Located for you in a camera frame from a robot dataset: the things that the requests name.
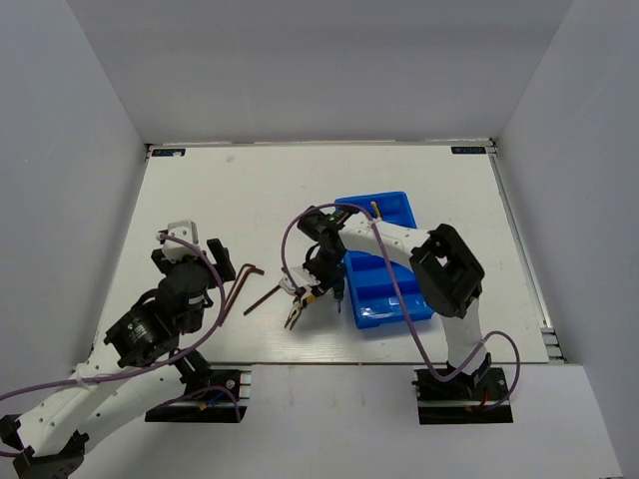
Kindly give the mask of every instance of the wire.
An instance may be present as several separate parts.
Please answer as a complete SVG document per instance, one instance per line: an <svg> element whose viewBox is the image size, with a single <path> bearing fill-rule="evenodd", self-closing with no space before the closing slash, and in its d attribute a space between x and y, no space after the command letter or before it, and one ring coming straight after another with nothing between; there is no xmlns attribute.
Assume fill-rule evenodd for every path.
<svg viewBox="0 0 639 479"><path fill-rule="evenodd" d="M410 331L410 335L412 336L412 339L414 340L415 345L417 346L417 349L419 350L419 354L423 358L423 361L424 361L426 367L428 368L428 371L432 375L432 377L434 377L435 379L437 379L440 382L449 382L452 379L454 379L470 363L470 361L474 358L474 356L479 352L481 347L484 345L486 340L489 339L493 335L500 335L502 337L505 337L508 340L508 342L510 342L510 345L512 346L512 349L513 349L514 354L515 354L515 377L514 377L514 379L512 381L512 385L510 387L510 390L504 395L503 398L501 398L495 404L492 404L491 406L489 406L489 408L492 409L492 408L498 407L499 405L503 404L503 402L506 401L510 397L510 395L512 394L512 391L514 390L515 386L517 385L517 382L519 381L519 374L520 374L520 369L521 369L521 358L520 358L520 355L519 355L519 349L517 348L517 344L515 343L515 341L512 339L512 337L510 337L508 334L506 334L503 331L490 331L477 343L477 345L470 351L468 356L461 362L461 364L459 364L459 366L457 366L456 369L452 370L450 373L445 374L445 375L439 374L439 372L437 372L437 370L435 369L434 364L432 363L432 361L428 357L428 354L426 353L426 350L424 349L423 345L421 344L421 340L419 339L419 334L417 333L417 329L415 328L415 325L412 322L412 319L410 318L410 314L408 313L408 308L406 307L406 303L403 300L403 295L401 294L401 290L399 289L399 284L397 283L397 278L395 277L395 273L394 273L394 271L392 269L392 265L390 263L390 258L388 256L388 251L386 250L386 246L383 243L383 240L381 239L381 234L379 233L379 229L377 228L377 224L374 221L372 215L366 209L362 208L361 206L348 204L348 203L339 203L339 204L338 203L326 203L324 205L319 205L318 207L310 207L310 208L308 208L304 212L302 212L299 215L297 215L291 221L291 223L287 226L287 228L286 228L286 230L284 232L284 237L282 238L282 246L281 246L281 249L280 249L280 254L281 254L281 257L282 257L282 266L283 266L284 273L289 278L289 281L291 282L291 285L293 286L293 288L297 289L298 285L296 284L295 280L293 279L293 276L291 275L291 272L289 271L289 267L287 265L286 245L287 245L287 239L289 237L289 233L293 229L293 226L300 219L302 219L303 217L305 217L305 216L307 216L307 215L309 215L311 213L318 212L318 211L320 211L320 210L322 210L324 208L351 208L351 209L354 209L354 210L357 210L357 211L361 212L366 217L366 219L370 222L370 229L372 230L372 233L375 236L375 240L377 241L377 244L379 245L379 249L381 251L381 256L383 257L383 262L384 262L384 264L386 266L386 269L388 270L388 274L390 275L390 281L392 282L392 287L393 287L393 289L395 291L395 295L397 296L397 301L399 302L399 307L401 308L401 312L403 313L403 317L404 317L404 319L406 321L406 325L408 326L408 330Z"/></svg>
<svg viewBox="0 0 639 479"><path fill-rule="evenodd" d="M185 399L191 399L193 396L198 396L200 394L204 394L204 393L210 392L210 391L220 391L220 394L218 394L211 401L209 401L211 403L215 402L222 395L226 394L229 397L229 399L231 399L231 402L233 402L233 405L235 406L236 417L238 418L238 422L242 422L242 414L240 413L240 404L238 404L238 400L236 399L236 396L234 396L233 392L231 392L229 389L227 389L226 387L222 387L222 386L203 387L202 389L198 389L197 391L193 391L193 392L190 392L188 394L184 394L183 396L176 397L175 399L171 399L170 401L167 401L167 402L165 402L163 404L160 404L160 406L169 406L171 404L175 404L176 402L184 401Z"/></svg>
<svg viewBox="0 0 639 479"><path fill-rule="evenodd" d="M184 356L186 356L187 354L190 354L191 352L195 351L198 347L200 347L207 339L211 337L211 335L216 331L216 329L220 325L220 322L224 317L224 309L226 307L227 298L224 291L224 283L222 282L222 279L220 278L220 275L216 271L213 264L209 261L209 258L199 247L189 243L188 241L175 238L175 237L169 237L167 235L160 235L159 238L160 240L168 240L168 241L173 241L178 244L181 244L182 246L190 250L192 253L194 253L197 257L199 257L204 262L206 267L209 269L209 271L213 275L213 278L216 281L218 289L220 290L220 312L218 313L218 317L216 318L211 328L200 339L198 339L196 342L194 342L191 346L187 347L186 349L183 349L177 354L172 355L171 357L169 357L169 359L166 359L164 361L158 361L158 362L155 362L154 364L151 364L150 366L140 368L140 369L134 369L132 371L120 372L120 373L110 374L110 375L98 375L94 377L83 377L82 378L83 383L100 384L102 382L122 381L124 379L131 379L132 377L140 376L142 374L155 371L156 369L162 366L173 364L176 361L183 358ZM5 401L11 397L27 394L29 392L41 391L43 389L69 387L69 386L75 386L77 384L78 384L77 379L65 379L62 381L46 382L42 384L36 384L34 386L23 387L21 389L16 389L15 391L10 391L0 395L0 402ZM18 453L14 453L14 452L0 451L0 457L17 457L18 455L19 455Z"/></svg>

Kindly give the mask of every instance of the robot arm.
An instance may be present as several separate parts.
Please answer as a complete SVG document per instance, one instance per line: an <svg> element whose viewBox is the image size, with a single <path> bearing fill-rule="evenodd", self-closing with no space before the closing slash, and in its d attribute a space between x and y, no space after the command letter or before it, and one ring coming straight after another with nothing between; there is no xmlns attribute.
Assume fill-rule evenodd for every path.
<svg viewBox="0 0 639 479"><path fill-rule="evenodd" d="M163 240L165 236L182 243ZM160 357L177 351L180 335L202 328L204 309L213 305L207 290L217 285L203 259L183 245L198 243L193 222L170 224L159 239L163 247L153 251L152 260L165 277L158 287L142 294L105 337L96 338L87 361L62 381L64 388L31 411L0 420L3 442L21 451L14 460L20 477L68 475L80 466L87 449L114 430L186 387L209 385L208 364L196 350L170 361L175 369L132 377L136 368L157 365ZM228 250L217 239L207 245L222 282L235 279Z"/></svg>
<svg viewBox="0 0 639 479"><path fill-rule="evenodd" d="M390 260L412 269L425 301L441 317L448 345L447 366L457 368L482 343L478 299L483 268L449 225L429 232L373 221ZM299 316L301 309L343 280L341 260L348 250L380 255L371 225L363 213L346 206L329 215L316 212L300 219L298 228L319 246L314 257L307 255L302 266L291 268L297 287L287 275L281 281L299 305L292 314ZM455 381L471 391L489 367L490 354L482 344Z"/></svg>

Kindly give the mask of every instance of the metal tool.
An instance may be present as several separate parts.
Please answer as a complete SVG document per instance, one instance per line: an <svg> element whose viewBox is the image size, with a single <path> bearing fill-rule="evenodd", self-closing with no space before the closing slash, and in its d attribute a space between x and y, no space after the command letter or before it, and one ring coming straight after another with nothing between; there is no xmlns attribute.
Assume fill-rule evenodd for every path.
<svg viewBox="0 0 639 479"><path fill-rule="evenodd" d="M246 311L244 311L244 316L247 316L247 315L251 314L259 305L264 303L267 299L269 299L276 292L278 292L278 289L281 289L281 288L282 287L278 284L276 287L274 287L269 292L267 292L264 296L262 296L256 302L254 302Z"/></svg>
<svg viewBox="0 0 639 479"><path fill-rule="evenodd" d="M304 308L301 301L293 304L293 308L291 308L287 322L284 324L284 329L287 329L289 325L291 326L291 329L295 327L298 319L300 319L300 316L302 315L302 309Z"/></svg>
<svg viewBox="0 0 639 479"><path fill-rule="evenodd" d="M240 291L242 291L242 288L244 287L245 283L247 282L247 279L249 278L249 275L259 274L260 276L264 276L264 273L265 272L263 269L259 269L254 264L250 264L247 262L242 265L242 267L240 268L240 273L238 274L238 279L233 284L233 287L231 288L231 291L229 292L229 300L227 301L227 307L225 307L224 314L222 316L222 321L220 322L220 326L222 326L224 324L224 321L227 320L227 317L229 316L229 312L231 312L231 308L235 304L238 296L240 295Z"/></svg>

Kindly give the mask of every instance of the black bracket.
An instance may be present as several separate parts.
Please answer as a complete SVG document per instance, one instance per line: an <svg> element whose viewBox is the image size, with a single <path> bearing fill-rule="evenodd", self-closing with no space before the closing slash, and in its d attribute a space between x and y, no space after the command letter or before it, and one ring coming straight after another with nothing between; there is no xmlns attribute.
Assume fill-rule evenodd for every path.
<svg viewBox="0 0 639 479"><path fill-rule="evenodd" d="M449 369L437 369L441 375ZM500 367L489 368L476 387L468 390L450 382L440 382L428 371L415 371L419 424L491 424L511 423L512 411L507 402L495 408L487 405L499 401L508 392L506 377Z"/></svg>
<svg viewBox="0 0 639 479"><path fill-rule="evenodd" d="M18 435L20 428L18 417L10 415L0 419L0 438L8 446L21 451L13 460L13 467L20 479L66 479L82 465L85 444L89 440L88 434L80 434L76 431L58 454L33 457L33 449L31 447L24 449Z"/></svg>

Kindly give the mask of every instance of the white table surface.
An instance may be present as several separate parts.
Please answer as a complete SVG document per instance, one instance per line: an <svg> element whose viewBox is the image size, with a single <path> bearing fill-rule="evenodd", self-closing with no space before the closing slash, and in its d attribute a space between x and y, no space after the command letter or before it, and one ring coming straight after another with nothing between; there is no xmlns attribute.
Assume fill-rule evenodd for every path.
<svg viewBox="0 0 639 479"><path fill-rule="evenodd" d="M187 148L183 157L151 157L149 162L100 332L161 279L150 259L158 247L156 231L190 219L198 225L201 244L222 240L236 269L251 262L267 272L249 278L224 327L201 346L210 361L419 363L405 324L356 329L347 294L341 315L327 295L304 312L293 331L283 328L292 301L283 291L242 315L280 279L282 234L296 214L339 197L404 191L420 228L453 225L482 263L483 332L511 334L524 362L548 360L539 313L486 155L453 155L443 146L236 146ZM310 244L294 230L289 263L303 262ZM216 313L216 307L208 311L205 327ZM444 362L440 321L421 321L417 329L431 358ZM196 337L183 337L181 345ZM493 361L513 360L506 341L494 338L487 346Z"/></svg>
<svg viewBox="0 0 639 479"><path fill-rule="evenodd" d="M504 369L510 381L514 368ZM412 367L401 365L255 366L241 424L152 424L138 418L90 452L72 477L621 475L581 366L525 365L513 395L512 424L420 426L411 379Z"/></svg>

